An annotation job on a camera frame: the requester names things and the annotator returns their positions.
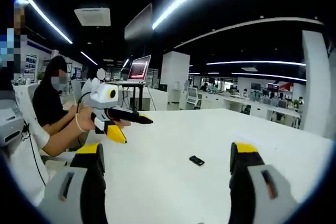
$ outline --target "laptop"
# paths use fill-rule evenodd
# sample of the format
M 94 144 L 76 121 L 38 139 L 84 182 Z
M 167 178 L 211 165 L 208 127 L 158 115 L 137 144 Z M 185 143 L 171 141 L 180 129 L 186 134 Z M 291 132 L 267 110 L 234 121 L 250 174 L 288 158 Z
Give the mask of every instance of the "laptop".
M 113 84 L 146 84 L 151 55 L 136 59 L 132 62 L 127 81 L 111 81 Z

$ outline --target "bracelet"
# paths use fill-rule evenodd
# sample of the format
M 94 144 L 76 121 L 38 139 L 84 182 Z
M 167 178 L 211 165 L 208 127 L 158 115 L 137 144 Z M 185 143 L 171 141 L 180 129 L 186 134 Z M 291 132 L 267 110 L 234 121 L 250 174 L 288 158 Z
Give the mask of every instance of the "bracelet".
M 82 128 L 79 126 L 79 123 L 78 123 L 78 120 L 77 120 L 77 115 L 78 115 L 78 114 L 75 115 L 75 119 L 76 119 L 77 126 L 78 126 L 78 128 L 79 128 L 82 132 L 85 132 L 85 131 L 82 130 Z

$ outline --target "black ceiling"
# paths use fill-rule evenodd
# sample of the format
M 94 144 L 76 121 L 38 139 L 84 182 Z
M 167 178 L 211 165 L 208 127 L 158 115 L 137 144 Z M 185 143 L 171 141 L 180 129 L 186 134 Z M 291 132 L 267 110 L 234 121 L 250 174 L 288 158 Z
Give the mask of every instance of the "black ceiling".
M 68 44 L 41 17 L 29 7 L 26 24 L 32 30 L 28 35 L 43 45 L 83 64 L 91 62 L 80 54 L 84 51 L 98 64 L 103 58 L 125 60 L 124 27 L 148 3 L 153 4 L 157 19 L 172 0 L 34 0 L 44 13 L 70 39 Z M 192 72 L 221 72 L 227 76 L 244 66 L 207 66 L 208 62 L 231 60 L 281 60 L 302 62 L 302 29 L 320 30 L 326 38 L 334 37 L 332 0 L 189 0 L 173 12 L 154 31 L 146 53 L 152 53 L 150 67 L 160 68 L 162 54 L 183 41 L 208 33 L 213 29 L 251 20 L 273 17 L 304 17 L 318 19 L 325 27 L 298 22 L 271 22 L 255 24 L 216 33 L 196 40 L 175 50 L 191 55 Z M 82 27 L 74 9 L 85 4 L 108 6 L 110 27 Z M 134 57 L 143 54 L 143 48 Z M 257 65 L 260 73 L 304 78 L 302 67 Z

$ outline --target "face mask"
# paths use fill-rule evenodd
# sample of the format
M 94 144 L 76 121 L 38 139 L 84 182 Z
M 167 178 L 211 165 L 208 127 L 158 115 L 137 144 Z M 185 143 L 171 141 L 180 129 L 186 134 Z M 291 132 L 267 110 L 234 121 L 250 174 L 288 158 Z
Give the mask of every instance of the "face mask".
M 51 78 L 51 85 L 54 89 L 56 89 L 58 91 L 61 91 L 67 85 L 67 78 L 66 77 L 53 76 Z

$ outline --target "hair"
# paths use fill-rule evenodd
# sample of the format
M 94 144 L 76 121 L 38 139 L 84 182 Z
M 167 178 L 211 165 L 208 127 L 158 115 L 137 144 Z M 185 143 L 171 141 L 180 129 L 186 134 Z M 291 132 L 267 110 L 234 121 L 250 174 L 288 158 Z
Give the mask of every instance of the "hair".
M 97 77 L 97 71 L 98 71 L 98 68 L 96 66 L 92 66 L 92 67 L 89 67 L 89 70 L 88 70 L 88 79 L 90 79 L 91 81 Z
M 51 82 L 51 78 L 58 75 L 58 70 L 62 70 L 65 73 L 67 72 L 67 63 L 62 56 L 56 56 L 51 59 L 46 68 L 42 82 Z

